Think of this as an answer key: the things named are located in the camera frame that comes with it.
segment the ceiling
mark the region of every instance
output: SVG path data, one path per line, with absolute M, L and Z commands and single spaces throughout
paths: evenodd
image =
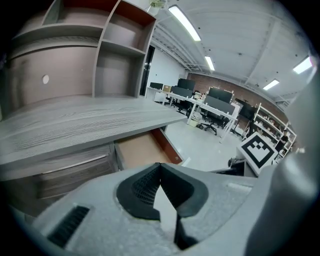
M 293 68 L 309 53 L 308 40 L 290 14 L 272 0 L 168 0 L 159 10 L 151 44 L 187 71 L 220 78 L 281 102 L 293 99 L 311 68 Z M 168 11 L 178 5 L 201 37 L 196 42 Z M 210 56 L 210 71 L 204 56 Z M 273 79 L 280 83 L 262 90 Z

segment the gray wood desktop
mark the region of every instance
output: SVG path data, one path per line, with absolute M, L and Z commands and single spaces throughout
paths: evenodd
M 155 17 L 125 0 L 53 0 L 45 8 L 12 39 L 0 73 L 1 184 L 8 202 L 33 217 L 119 171 L 119 156 L 140 147 L 180 163 L 159 129 L 186 118 L 139 96 Z M 140 164 L 129 157 L 121 163 Z

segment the person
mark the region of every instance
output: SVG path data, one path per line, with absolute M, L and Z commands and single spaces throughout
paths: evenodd
M 280 153 L 280 151 L 285 147 L 286 143 L 288 142 L 288 131 L 284 130 L 283 131 L 283 136 L 275 146 L 275 150 Z

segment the ceiling light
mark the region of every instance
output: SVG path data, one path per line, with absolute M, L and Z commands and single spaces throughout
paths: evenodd
M 310 57 L 308 57 L 304 61 L 302 61 L 298 66 L 296 66 L 293 69 L 293 71 L 296 72 L 297 74 L 300 74 L 311 67 L 312 67 L 312 63 L 311 63 Z
M 211 70 L 215 71 L 215 67 L 214 64 L 212 63 L 212 60 L 210 57 L 205 57 L 206 62 L 208 62 L 208 65 L 210 67 Z
M 264 90 L 269 90 L 270 88 L 276 86 L 279 84 L 279 81 L 277 79 L 274 79 L 271 83 L 269 83 L 267 86 L 263 87 Z
M 190 23 L 188 18 L 184 13 L 178 8 L 178 6 L 173 5 L 169 8 L 169 11 L 181 22 L 185 29 L 190 33 L 194 41 L 201 41 L 200 36 L 195 30 L 194 26 Z

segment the office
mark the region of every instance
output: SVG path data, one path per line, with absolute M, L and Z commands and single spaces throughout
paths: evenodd
M 309 106 L 318 55 L 290 13 L 265 0 L 37 8 L 1 56 L 0 179 L 14 211 L 81 255 L 132 241 L 150 255 L 155 239 L 162 255 L 194 250 L 236 216 L 244 251 L 276 168 L 310 142 L 290 108 Z M 84 241 L 100 229 L 123 236 Z

